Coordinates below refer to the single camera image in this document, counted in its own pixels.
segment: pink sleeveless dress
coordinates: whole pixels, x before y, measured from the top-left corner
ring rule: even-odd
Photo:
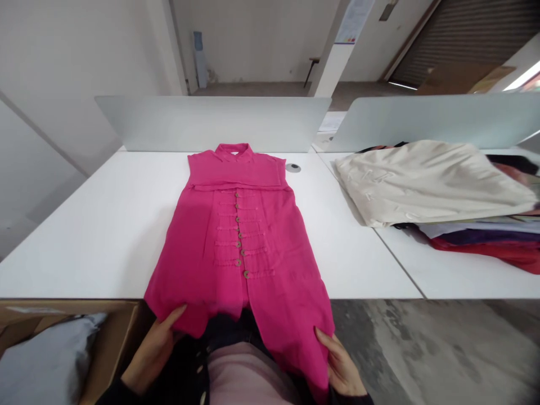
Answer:
[[[187,303],[174,325],[199,338],[208,319],[238,319],[249,307],[265,346],[303,375],[319,403],[328,393],[328,352],[314,333],[334,333],[321,280],[285,161],[246,143],[188,157],[178,200],[145,300],[158,319]]]

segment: cardboard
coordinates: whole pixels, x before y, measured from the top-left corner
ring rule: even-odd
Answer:
[[[155,317],[144,302],[128,300],[0,300],[3,352],[74,315],[107,313],[91,349],[79,405],[93,405],[131,361]]]
[[[500,68],[495,64],[450,62],[437,65],[416,91],[418,96],[467,94],[477,83]],[[501,70],[492,79],[503,76]]]
[[[476,83],[472,89],[469,90],[469,94],[483,94],[487,93],[493,86],[495,86],[499,80],[509,75],[514,70],[513,66],[499,66],[492,70],[488,75]]]

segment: stack of clothes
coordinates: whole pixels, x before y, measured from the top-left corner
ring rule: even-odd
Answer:
[[[540,274],[540,177],[527,158],[418,141],[369,148],[336,167],[368,226],[416,227],[435,249]]]

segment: gray floor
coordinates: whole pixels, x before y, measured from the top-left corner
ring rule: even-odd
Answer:
[[[539,301],[336,300],[336,334],[376,404],[540,399]]]
[[[194,96],[305,97],[310,85],[303,88],[301,82],[211,83],[197,90]],[[411,96],[414,93],[388,83],[339,82],[332,95],[330,111],[347,111],[358,97]]]

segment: white table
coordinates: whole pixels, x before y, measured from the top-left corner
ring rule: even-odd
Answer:
[[[0,263],[2,298],[140,299],[188,177],[188,153],[117,152]],[[421,298],[377,234],[359,226],[313,153],[287,172],[330,298]]]
[[[538,155],[521,149],[485,150],[486,154],[522,154],[538,163]],[[336,179],[333,162],[351,153],[322,153]],[[439,251],[414,230],[377,228],[377,234],[429,299],[540,298],[540,276],[489,256]]]

